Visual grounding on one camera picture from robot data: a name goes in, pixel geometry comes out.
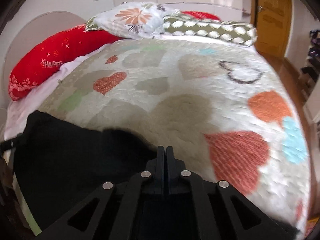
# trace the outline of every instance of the floral pillowcase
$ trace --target floral pillowcase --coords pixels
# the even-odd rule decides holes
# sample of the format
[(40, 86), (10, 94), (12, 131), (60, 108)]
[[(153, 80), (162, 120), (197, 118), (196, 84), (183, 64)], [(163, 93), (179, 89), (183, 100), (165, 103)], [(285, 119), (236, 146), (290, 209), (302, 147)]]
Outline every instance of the floral pillowcase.
[(163, 32), (163, 17), (175, 12), (153, 2), (128, 2), (92, 17), (85, 30), (105, 30), (129, 39), (152, 38)]

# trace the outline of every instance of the polka dot pillow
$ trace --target polka dot pillow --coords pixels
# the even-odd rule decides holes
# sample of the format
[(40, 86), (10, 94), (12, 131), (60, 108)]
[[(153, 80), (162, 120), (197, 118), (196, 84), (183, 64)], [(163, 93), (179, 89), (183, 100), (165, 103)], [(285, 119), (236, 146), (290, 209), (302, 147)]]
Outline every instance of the polka dot pillow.
[(253, 45), (257, 40), (257, 30), (252, 24), (241, 22), (220, 22), (217, 20), (197, 20), (185, 14), (164, 17), (164, 30), (167, 35), (198, 35), (244, 47)]

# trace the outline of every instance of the orange heart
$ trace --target orange heart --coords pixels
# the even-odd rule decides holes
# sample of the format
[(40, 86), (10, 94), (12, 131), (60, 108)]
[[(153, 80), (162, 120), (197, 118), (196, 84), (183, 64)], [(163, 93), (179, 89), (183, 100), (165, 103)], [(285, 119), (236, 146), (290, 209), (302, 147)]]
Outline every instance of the orange heart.
[(126, 72), (117, 72), (109, 77), (100, 78), (96, 82), (94, 82), (93, 89), (101, 93), (102, 95), (105, 95), (116, 85), (120, 84), (121, 81), (124, 80), (126, 77)]
[(292, 116), (284, 99), (275, 91), (258, 93), (248, 100), (254, 115), (264, 122), (276, 121), (282, 127), (282, 119)]
[(227, 180), (243, 195), (257, 188), (258, 167), (267, 162), (268, 143), (252, 131), (205, 134), (217, 180)]
[(111, 56), (110, 58), (107, 59), (107, 61), (105, 62), (105, 64), (110, 64), (110, 63), (114, 63), (118, 60), (118, 57), (116, 55)]

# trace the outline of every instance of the wooden door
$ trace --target wooden door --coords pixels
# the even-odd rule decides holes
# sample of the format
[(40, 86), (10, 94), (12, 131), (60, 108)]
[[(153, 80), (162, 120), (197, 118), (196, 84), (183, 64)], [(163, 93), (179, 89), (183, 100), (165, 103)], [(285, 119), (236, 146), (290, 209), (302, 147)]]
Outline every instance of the wooden door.
[(258, 0), (258, 51), (282, 58), (291, 26), (291, 0)]

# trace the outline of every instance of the black cloth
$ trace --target black cloth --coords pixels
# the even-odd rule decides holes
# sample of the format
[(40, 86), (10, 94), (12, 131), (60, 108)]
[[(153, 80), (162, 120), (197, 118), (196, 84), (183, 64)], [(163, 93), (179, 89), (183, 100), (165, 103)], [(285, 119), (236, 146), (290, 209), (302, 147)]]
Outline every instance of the black cloth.
[(41, 230), (100, 184), (128, 181), (156, 158), (156, 150), (130, 132), (88, 130), (39, 111), (29, 115), (22, 137), (14, 172)]
[(314, 70), (313, 67), (303, 67), (301, 68), (303, 74), (309, 74), (312, 80), (316, 83), (319, 78), (319, 74)]

